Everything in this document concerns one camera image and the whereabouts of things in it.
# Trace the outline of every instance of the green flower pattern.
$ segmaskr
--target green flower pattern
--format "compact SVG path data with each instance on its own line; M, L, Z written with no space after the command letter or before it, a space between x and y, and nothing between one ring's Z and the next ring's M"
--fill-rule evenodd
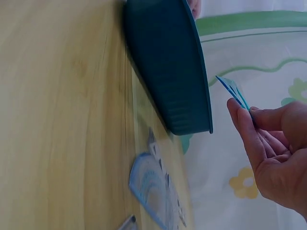
M295 78L293 85L289 87L291 97L284 98L281 102L282 106L293 101L302 101L307 103L307 81L300 78Z

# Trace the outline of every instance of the blue protractor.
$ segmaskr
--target blue protractor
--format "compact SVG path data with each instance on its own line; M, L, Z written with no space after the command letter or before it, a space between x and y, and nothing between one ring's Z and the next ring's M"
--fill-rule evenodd
M137 157L130 173L129 187L159 227L169 229L165 175L153 155L142 153Z

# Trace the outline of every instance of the plastic container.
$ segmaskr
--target plastic container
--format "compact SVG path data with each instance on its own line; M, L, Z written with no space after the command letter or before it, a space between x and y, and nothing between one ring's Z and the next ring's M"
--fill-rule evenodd
M186 0L127 0L126 42L144 83L175 135L213 132L201 42Z

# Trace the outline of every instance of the yellow flower pattern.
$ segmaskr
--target yellow flower pattern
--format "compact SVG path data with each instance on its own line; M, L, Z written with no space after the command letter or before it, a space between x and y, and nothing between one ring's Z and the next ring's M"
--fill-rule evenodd
M246 179L252 179L252 185L244 185ZM238 198L256 199L258 196L258 189L255 182L254 173L251 168L243 168L240 170L238 176L232 177L229 180L229 185L234 190L235 196Z

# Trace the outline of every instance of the fingernail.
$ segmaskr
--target fingernail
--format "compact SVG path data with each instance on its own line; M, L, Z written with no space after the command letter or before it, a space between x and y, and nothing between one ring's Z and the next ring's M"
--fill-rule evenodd
M252 107L250 107L249 110L250 110L250 111L257 111L257 110L259 110L259 108L252 106Z

